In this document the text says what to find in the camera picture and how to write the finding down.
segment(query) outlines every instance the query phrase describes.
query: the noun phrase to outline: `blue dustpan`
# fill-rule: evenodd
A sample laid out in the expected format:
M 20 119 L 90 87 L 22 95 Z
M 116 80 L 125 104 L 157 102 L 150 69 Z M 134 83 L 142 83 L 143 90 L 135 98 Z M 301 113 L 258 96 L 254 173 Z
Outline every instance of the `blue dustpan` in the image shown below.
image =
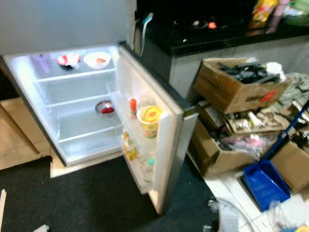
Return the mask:
M 244 170 L 243 182 L 262 211 L 268 210 L 269 204 L 272 201 L 283 202 L 290 198 L 290 192 L 286 183 L 282 180 L 272 163 L 267 159 L 274 154 L 284 138 L 288 136 L 288 132 L 297 123 L 308 106 L 309 101 L 306 102 L 303 109 L 297 114 L 288 128 L 282 132 L 263 159 Z

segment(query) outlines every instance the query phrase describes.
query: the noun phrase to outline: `black floor mat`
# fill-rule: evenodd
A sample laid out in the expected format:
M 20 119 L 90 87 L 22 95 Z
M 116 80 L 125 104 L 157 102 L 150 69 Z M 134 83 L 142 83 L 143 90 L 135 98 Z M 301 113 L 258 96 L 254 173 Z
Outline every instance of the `black floor mat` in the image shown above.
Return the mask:
M 208 186 L 186 157 L 168 211 L 157 215 L 141 195 L 123 157 L 50 179 L 46 157 L 0 171 L 7 191 L 2 232 L 202 231 L 217 221 L 207 206 Z

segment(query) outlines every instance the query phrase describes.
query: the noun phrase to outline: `plastic bag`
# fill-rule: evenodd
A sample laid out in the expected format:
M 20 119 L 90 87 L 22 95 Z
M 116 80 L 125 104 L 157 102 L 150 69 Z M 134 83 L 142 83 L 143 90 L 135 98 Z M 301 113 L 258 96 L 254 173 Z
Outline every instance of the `plastic bag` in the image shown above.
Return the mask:
M 272 201 L 269 205 L 269 222 L 273 231 L 282 231 L 283 229 L 297 228 L 285 216 L 281 203 L 279 201 Z
M 226 137 L 220 143 L 223 150 L 241 151 L 255 160 L 259 160 L 272 144 L 272 138 L 271 136 L 251 134 L 250 136 Z

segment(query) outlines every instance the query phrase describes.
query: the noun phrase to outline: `refrigerator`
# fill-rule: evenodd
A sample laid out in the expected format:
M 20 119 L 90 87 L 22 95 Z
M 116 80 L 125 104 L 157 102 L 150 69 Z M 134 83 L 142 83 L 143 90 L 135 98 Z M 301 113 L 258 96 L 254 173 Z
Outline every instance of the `refrigerator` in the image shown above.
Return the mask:
M 156 211 L 166 211 L 197 121 L 197 111 L 127 46 L 133 1 L 0 2 L 0 66 L 66 166 L 124 154 L 124 130 L 139 157 L 124 155 L 141 194 Z M 93 67 L 86 56 L 108 54 L 107 65 Z M 67 69 L 57 60 L 78 54 Z M 162 114 L 157 134 L 145 136 L 130 100 L 147 98 Z M 103 116 L 96 106 L 112 104 Z M 145 179 L 142 158 L 154 158 Z

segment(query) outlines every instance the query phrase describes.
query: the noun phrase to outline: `dustpan handle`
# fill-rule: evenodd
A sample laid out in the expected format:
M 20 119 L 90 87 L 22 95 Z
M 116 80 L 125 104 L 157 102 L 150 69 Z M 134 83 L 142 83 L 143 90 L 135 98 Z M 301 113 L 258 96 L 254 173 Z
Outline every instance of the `dustpan handle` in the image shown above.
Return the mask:
M 296 117 L 293 119 L 293 121 L 290 123 L 290 125 L 287 127 L 287 129 L 285 129 L 278 137 L 278 139 L 276 140 L 276 142 L 274 143 L 274 145 L 268 150 L 268 152 L 266 153 L 266 155 L 264 155 L 264 157 L 262 158 L 262 160 L 266 160 L 268 159 L 273 153 L 274 151 L 277 150 L 277 148 L 281 145 L 282 141 L 284 140 L 284 138 L 288 135 L 290 129 L 292 127 L 294 127 L 296 125 L 296 123 L 298 122 L 298 119 L 302 116 L 302 114 L 308 109 L 309 107 L 309 100 L 307 100 L 306 104 L 303 106 L 303 108 L 301 109 L 301 111 L 299 111 L 299 113 L 296 115 Z

